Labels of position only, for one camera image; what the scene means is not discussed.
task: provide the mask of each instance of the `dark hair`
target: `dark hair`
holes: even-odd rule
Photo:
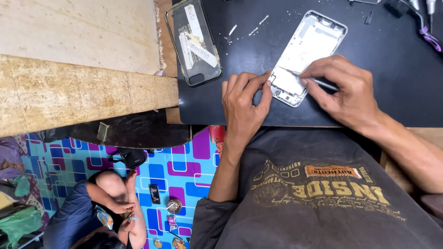
[[[95,233],[89,240],[77,246],[77,249],[126,249],[118,237],[108,233]]]

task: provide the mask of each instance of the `colorful floor mat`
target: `colorful floor mat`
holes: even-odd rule
[[[123,163],[108,162],[109,155],[117,150],[115,147],[72,138],[42,143],[33,134],[26,134],[25,138],[28,154],[22,157],[25,173],[38,181],[45,211],[50,216],[61,206],[75,183],[104,169],[114,169],[123,177],[128,172]],[[136,183],[148,230],[144,249],[154,248],[156,238],[161,240],[163,249],[170,249],[174,236],[168,232],[166,202],[172,197],[182,201],[183,208],[176,215],[179,228],[173,232],[183,238],[190,237],[195,205],[208,195],[219,162],[218,150],[205,129],[192,142],[147,155],[148,159],[138,169]],[[159,205],[151,202],[150,184],[159,187],[162,201]]]

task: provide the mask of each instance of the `leg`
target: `leg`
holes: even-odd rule
[[[128,202],[134,202],[136,204],[133,217],[139,219],[136,221],[135,227],[129,232],[129,240],[134,249],[140,249],[146,242],[146,223],[144,222],[140,202],[136,196],[136,176],[137,171],[135,169],[131,170],[126,177],[125,184],[128,190]]]
[[[126,185],[117,173],[112,171],[102,172],[96,177],[95,182],[115,201],[128,202]]]

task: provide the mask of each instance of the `smartphone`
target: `smartphone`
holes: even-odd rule
[[[297,107],[307,94],[306,87],[285,69],[302,72],[313,61],[332,55],[348,28],[313,10],[308,11],[271,72],[273,97]]]
[[[151,192],[152,204],[160,204],[159,186],[149,185],[149,190]]]

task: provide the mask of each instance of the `green plastic bag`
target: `green plastic bag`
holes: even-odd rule
[[[8,235],[9,240],[6,248],[9,245],[14,247],[23,235],[37,231],[42,225],[42,216],[33,206],[1,219],[0,229]]]
[[[29,193],[31,184],[25,175],[15,177],[14,184],[16,186],[16,196],[21,197]]]

